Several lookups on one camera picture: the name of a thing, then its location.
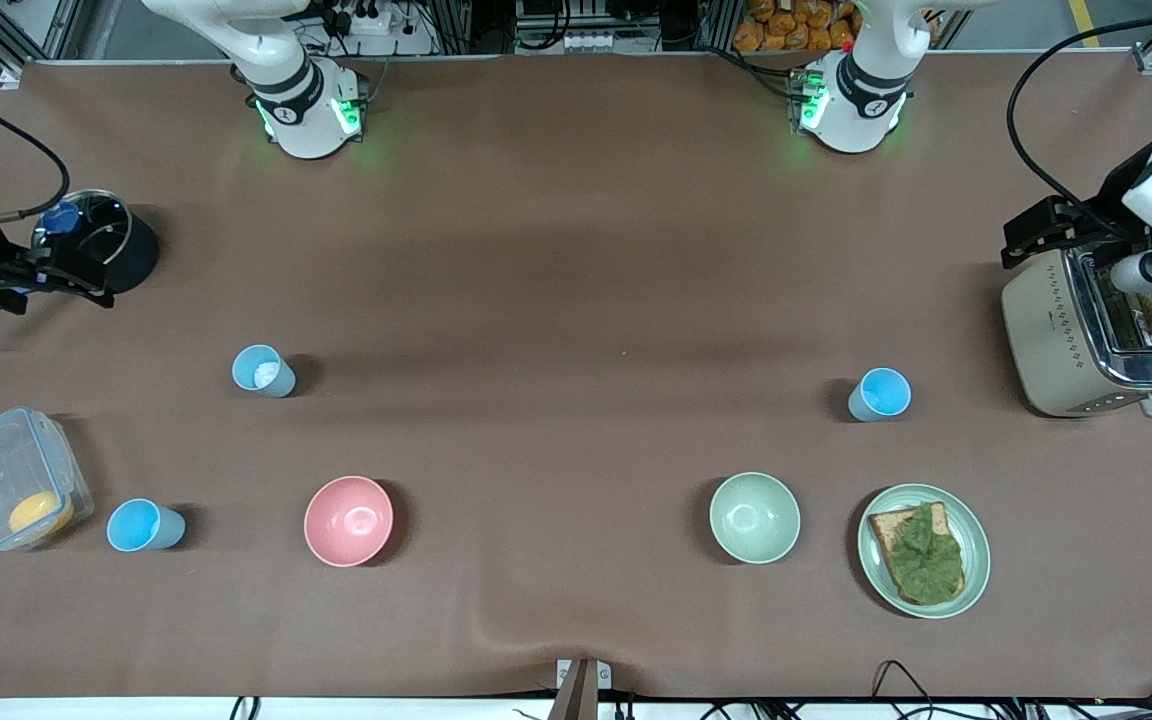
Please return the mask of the blue cup with white bits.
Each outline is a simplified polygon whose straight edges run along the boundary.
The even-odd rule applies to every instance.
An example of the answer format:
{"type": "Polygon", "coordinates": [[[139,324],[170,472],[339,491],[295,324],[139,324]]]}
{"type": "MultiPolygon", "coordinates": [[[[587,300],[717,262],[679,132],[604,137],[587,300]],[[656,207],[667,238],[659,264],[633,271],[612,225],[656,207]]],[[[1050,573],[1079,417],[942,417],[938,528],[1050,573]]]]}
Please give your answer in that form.
{"type": "Polygon", "coordinates": [[[287,397],[296,387],[296,373],[274,347],[251,344],[232,361],[230,378],[238,388],[265,397],[287,397]]]}

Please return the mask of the plain light blue cup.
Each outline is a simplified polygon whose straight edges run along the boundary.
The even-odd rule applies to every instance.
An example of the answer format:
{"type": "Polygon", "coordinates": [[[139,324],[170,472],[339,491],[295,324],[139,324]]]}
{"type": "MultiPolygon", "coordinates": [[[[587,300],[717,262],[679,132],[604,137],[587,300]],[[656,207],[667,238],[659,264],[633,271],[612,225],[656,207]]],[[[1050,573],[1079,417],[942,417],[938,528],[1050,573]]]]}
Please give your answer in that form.
{"type": "Polygon", "coordinates": [[[184,533],[185,520],[177,510],[147,498],[119,505],[106,524],[109,546],[123,553],[169,550],[184,533]]]}
{"type": "Polygon", "coordinates": [[[847,410],[856,420],[890,420],[905,414],[914,401],[904,374],[895,369],[878,366],[870,369],[847,397],[847,410]]]}

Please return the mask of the glass lid with blue knob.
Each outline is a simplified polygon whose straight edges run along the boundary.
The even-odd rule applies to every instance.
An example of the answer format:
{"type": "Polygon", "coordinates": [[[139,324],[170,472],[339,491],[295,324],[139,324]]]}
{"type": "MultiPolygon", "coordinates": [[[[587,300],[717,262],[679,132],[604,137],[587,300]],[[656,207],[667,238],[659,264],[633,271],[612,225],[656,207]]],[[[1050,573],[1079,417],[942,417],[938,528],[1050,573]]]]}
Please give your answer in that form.
{"type": "Polygon", "coordinates": [[[132,253],[136,219],[120,197],[103,190],[68,194],[38,217],[31,234],[32,249],[70,249],[99,263],[105,285],[118,285],[119,263],[132,253]]]}

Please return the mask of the beige chrome toaster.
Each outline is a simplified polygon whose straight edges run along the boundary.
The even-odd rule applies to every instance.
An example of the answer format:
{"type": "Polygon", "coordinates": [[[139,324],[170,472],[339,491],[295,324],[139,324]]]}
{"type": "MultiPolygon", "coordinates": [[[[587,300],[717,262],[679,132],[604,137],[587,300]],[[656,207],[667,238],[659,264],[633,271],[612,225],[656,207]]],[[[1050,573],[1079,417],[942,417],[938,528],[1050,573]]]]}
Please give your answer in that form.
{"type": "Polygon", "coordinates": [[[1152,418],[1152,338],[1137,293],[1091,249],[1048,252],[1005,286],[1007,340],[1038,414],[1087,418],[1140,406],[1152,418]]]}

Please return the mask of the yellow orange food piece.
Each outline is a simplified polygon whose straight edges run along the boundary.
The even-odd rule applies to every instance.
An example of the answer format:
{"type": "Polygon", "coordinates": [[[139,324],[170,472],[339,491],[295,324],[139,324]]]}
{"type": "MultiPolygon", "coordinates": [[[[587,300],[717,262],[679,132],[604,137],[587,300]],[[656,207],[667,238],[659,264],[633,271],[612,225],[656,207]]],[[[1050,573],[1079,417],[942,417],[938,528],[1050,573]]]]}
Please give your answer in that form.
{"type": "Polygon", "coordinates": [[[70,523],[74,506],[69,497],[56,492],[41,491],[32,497],[23,498],[10,511],[8,525],[12,533],[29,532],[41,536],[55,532],[70,523]]]}

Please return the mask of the bag of orange buns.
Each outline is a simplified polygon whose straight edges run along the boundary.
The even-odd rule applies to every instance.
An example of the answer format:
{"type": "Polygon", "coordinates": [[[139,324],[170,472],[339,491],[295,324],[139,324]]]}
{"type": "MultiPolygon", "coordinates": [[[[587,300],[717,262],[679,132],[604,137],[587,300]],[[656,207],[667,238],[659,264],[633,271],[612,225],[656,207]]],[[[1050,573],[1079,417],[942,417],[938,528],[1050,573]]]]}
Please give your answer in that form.
{"type": "Polygon", "coordinates": [[[863,20],[851,0],[744,0],[732,46],[740,53],[851,50],[863,20]]]}

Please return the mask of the pale green plate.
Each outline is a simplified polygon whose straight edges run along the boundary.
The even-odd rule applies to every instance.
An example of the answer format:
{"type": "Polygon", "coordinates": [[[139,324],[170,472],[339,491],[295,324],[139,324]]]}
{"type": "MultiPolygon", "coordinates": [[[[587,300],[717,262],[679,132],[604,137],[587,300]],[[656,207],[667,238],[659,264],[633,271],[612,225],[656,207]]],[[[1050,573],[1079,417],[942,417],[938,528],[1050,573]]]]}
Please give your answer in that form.
{"type": "Polygon", "coordinates": [[[955,617],[969,611],[988,585],[992,560],[990,541],[978,516],[946,488],[929,484],[905,483],[882,488],[861,511],[856,529],[856,552],[861,570],[882,601],[911,617],[955,617]],[[945,602],[911,600],[902,593],[887,562],[890,539],[905,520],[918,515],[924,505],[929,507],[929,530],[940,536],[950,536],[960,548],[963,571],[954,596],[945,602]]]}

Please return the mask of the pink bowl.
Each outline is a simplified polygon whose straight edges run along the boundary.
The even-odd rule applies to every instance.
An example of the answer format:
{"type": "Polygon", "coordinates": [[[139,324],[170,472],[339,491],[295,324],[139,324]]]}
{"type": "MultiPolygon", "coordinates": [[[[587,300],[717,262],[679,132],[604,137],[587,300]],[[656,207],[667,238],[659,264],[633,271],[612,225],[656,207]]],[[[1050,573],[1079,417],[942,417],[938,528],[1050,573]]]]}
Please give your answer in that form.
{"type": "Polygon", "coordinates": [[[378,482],[340,477],[326,483],[308,501],[303,538],[324,564],[353,568],[384,550],[394,523],[393,502],[378,482]]]}

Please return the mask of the pale green bowl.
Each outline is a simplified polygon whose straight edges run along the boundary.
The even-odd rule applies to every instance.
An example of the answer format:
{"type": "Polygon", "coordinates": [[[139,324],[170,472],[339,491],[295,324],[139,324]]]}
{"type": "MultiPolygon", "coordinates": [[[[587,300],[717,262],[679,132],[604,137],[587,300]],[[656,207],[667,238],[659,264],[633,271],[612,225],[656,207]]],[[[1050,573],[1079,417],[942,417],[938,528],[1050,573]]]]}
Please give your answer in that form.
{"type": "Polygon", "coordinates": [[[708,524],[718,546],[733,560],[772,564],[799,539],[803,511],[781,479],[742,471],[719,483],[710,497],[708,524]]]}

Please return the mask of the brown table cloth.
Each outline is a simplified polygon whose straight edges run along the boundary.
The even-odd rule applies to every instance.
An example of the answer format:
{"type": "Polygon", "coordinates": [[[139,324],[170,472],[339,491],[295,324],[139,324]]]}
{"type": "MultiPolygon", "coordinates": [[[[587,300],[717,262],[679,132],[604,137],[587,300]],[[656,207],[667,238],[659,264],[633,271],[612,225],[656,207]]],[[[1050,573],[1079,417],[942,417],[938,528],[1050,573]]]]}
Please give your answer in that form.
{"type": "Polygon", "coordinates": [[[93,511],[0,553],[0,697],[535,692],[568,657],[646,696],[1152,694],[1152,420],[1030,414],[998,296],[1041,199],[1005,105],[1024,55],[924,60],[865,156],[788,131],[712,56],[393,65],[365,141],[297,161],[223,65],[47,67],[0,115],[131,200],[156,272],[105,310],[0,318],[0,414],[65,429],[93,511]],[[287,397],[238,388],[268,344],[287,397]],[[905,414],[856,420],[870,369],[905,414]],[[710,533],[781,479],[772,564],[710,533]],[[393,502],[374,559],[303,535],[340,477],[393,502]],[[861,570],[882,488],[946,488],[986,591],[911,617],[861,570]],[[169,550],[106,524],[147,498],[169,550]]]}

